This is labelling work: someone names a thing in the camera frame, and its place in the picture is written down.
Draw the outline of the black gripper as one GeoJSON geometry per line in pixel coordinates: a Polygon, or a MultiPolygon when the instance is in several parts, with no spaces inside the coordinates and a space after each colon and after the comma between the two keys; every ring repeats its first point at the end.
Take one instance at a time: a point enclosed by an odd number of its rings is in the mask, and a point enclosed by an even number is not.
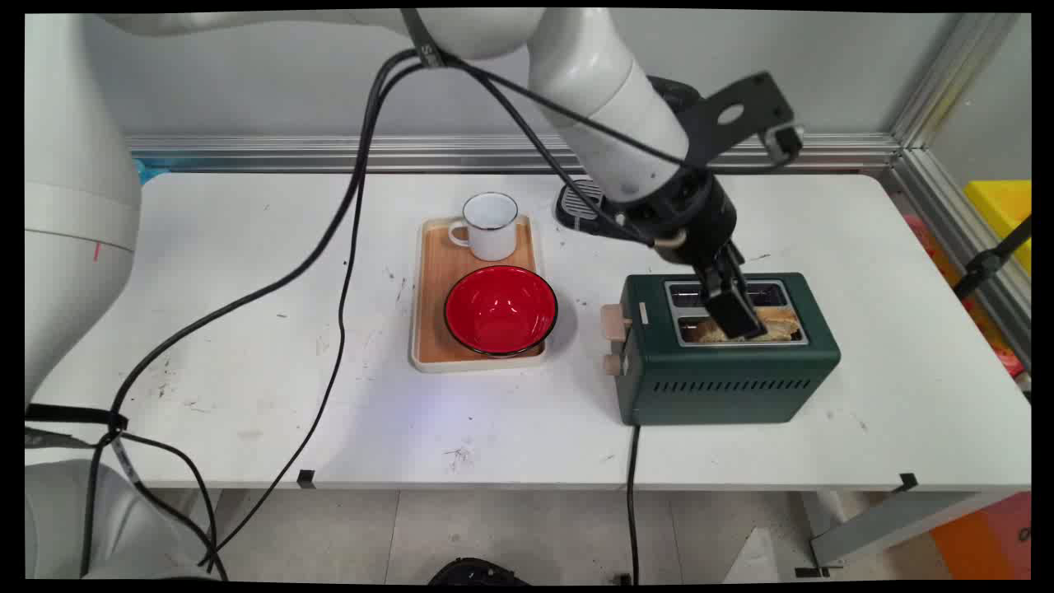
{"type": "Polygon", "coordinates": [[[731,241],[737,213],[711,172],[679,171],[618,212],[662,259],[695,266],[700,302],[728,339],[765,333],[741,271],[743,256],[731,241]]]}

